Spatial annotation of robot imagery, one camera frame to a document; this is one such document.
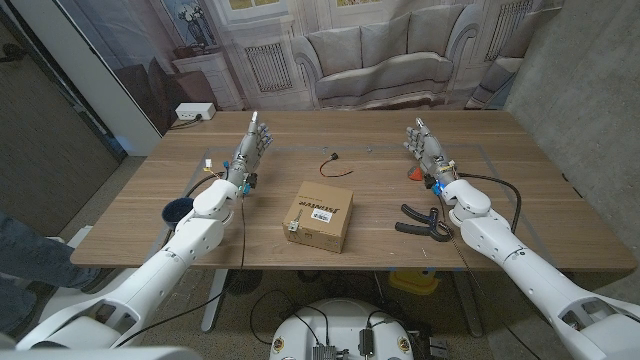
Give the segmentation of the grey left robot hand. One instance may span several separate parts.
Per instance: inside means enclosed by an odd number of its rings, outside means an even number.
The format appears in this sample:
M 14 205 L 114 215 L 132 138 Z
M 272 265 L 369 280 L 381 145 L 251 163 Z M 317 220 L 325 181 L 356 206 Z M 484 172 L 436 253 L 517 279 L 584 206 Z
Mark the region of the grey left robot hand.
M 269 127 L 265 123 L 258 123 L 259 115 L 254 111 L 249 122 L 248 130 L 237 146 L 230 164 L 233 174 L 254 173 L 266 149 L 273 138 Z

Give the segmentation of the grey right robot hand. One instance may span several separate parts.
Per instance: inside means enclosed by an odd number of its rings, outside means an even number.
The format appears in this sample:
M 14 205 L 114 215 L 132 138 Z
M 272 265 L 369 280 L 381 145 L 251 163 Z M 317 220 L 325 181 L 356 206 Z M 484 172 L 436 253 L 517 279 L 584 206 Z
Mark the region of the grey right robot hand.
M 419 161 L 422 171 L 433 177 L 451 169 L 450 159 L 424 121 L 417 117 L 414 127 L 406 128 L 404 147 Z

